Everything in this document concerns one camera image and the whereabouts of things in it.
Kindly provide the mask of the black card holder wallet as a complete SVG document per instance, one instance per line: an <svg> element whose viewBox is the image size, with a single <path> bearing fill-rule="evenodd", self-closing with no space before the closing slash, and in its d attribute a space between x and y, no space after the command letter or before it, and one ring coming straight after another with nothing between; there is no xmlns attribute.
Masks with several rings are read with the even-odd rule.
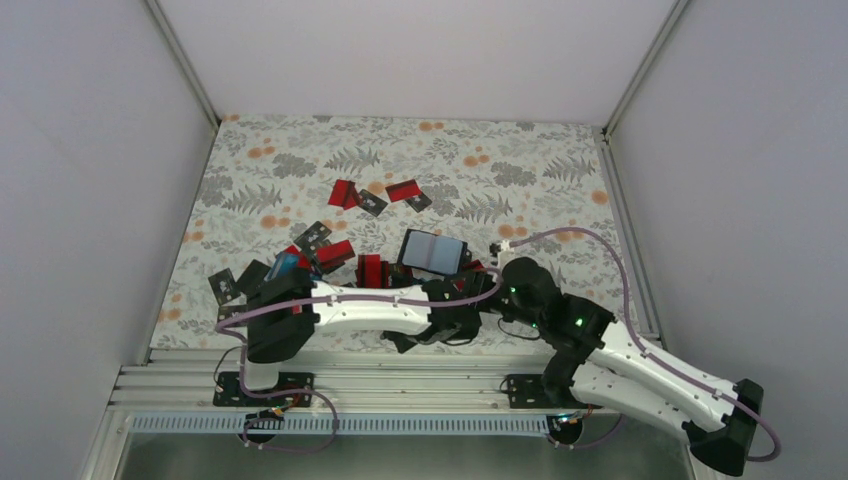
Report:
<svg viewBox="0 0 848 480"><path fill-rule="evenodd" d="M465 241L422 230L408 229L397 262L406 267L439 275L453 275L471 262Z"/></svg>

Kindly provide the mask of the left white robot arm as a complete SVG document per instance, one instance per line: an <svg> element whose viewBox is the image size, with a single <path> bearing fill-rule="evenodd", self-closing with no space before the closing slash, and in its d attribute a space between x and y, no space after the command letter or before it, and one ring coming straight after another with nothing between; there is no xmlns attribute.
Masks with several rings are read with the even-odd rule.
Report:
<svg viewBox="0 0 848 480"><path fill-rule="evenodd" d="M495 285L465 273L399 288L338 286L291 272L256 288L239 318L247 327L238 390L255 405L278 391L278 369L318 333L378 331L404 353L463 343L481 328L479 309Z"/></svg>

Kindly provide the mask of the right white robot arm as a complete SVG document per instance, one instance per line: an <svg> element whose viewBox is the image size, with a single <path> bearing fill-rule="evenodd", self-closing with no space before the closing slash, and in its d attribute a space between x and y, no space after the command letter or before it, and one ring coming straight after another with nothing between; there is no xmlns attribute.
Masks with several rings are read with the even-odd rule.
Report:
<svg viewBox="0 0 848 480"><path fill-rule="evenodd" d="M476 310L536 329L555 354L541 376L544 399L611 408L682 439L692 455L739 477L764 397L750 379L703 372L637 334L625 320L586 298L564 293L534 260L506 264L496 293Z"/></svg>

